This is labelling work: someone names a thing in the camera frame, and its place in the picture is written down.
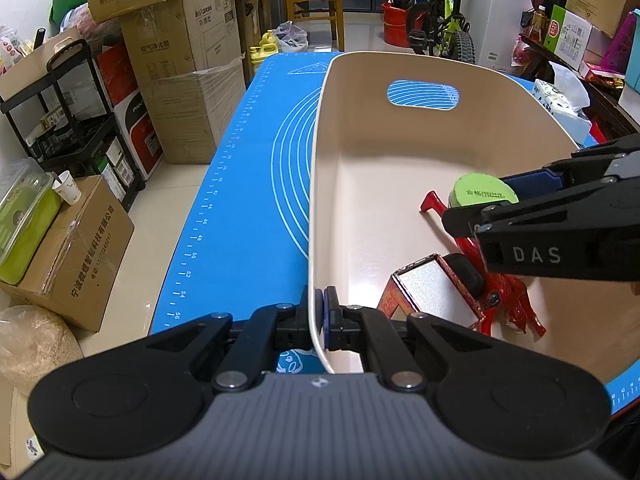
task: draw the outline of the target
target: cream plastic basket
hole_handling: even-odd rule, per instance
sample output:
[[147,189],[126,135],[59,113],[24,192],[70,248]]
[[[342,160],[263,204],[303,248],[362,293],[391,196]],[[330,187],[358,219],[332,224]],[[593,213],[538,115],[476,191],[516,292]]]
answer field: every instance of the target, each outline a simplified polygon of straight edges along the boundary
[[[397,80],[453,86],[458,104],[450,110],[392,104],[387,89]],[[309,291],[335,285],[342,304],[375,307],[396,269],[457,250],[435,215],[419,213],[428,191],[446,200],[469,171],[507,176],[575,150],[558,122],[500,73],[413,54],[335,57],[314,133]],[[516,334],[497,321],[495,336],[576,364],[603,382],[640,358],[640,298],[628,283],[524,280],[546,335]],[[350,352],[332,352],[329,360],[336,371],[361,369]]]

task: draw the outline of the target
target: yellow bottle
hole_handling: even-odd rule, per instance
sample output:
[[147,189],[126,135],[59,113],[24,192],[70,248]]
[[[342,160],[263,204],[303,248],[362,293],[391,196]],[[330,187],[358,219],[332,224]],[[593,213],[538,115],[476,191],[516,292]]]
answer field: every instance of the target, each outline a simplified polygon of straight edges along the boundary
[[265,46],[266,44],[277,44],[276,37],[273,35],[273,30],[267,30],[262,35],[262,39],[260,40],[259,46]]
[[258,72],[261,63],[269,56],[278,53],[278,46],[275,43],[266,43],[263,46],[252,46],[249,48],[249,58],[254,67],[254,75]]

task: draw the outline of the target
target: bicycle tire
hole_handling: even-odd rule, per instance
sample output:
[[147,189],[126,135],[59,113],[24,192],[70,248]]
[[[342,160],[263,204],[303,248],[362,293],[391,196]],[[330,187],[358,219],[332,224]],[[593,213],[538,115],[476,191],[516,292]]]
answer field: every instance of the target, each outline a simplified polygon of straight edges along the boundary
[[474,40],[468,32],[457,30],[451,33],[447,59],[461,61],[463,63],[476,64],[476,50]]

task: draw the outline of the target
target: green plastic container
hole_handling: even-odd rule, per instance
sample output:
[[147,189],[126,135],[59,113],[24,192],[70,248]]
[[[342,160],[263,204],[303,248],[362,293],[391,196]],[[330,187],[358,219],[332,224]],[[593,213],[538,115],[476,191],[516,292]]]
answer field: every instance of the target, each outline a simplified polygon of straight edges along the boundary
[[0,280],[15,285],[29,267],[42,237],[60,209],[53,176],[32,158],[0,173]]
[[518,202],[517,195],[499,178],[484,173],[467,173],[453,185],[449,206],[460,207],[507,200]]

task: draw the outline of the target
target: red bucket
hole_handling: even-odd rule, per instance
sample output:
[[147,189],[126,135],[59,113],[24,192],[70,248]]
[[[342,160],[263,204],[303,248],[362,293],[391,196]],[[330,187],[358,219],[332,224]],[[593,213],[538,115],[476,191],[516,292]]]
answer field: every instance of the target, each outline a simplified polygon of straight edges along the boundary
[[[409,47],[406,41],[406,16],[407,11],[392,7],[389,2],[382,4],[383,17],[385,20],[385,43]],[[415,28],[422,28],[424,15],[415,20]]]

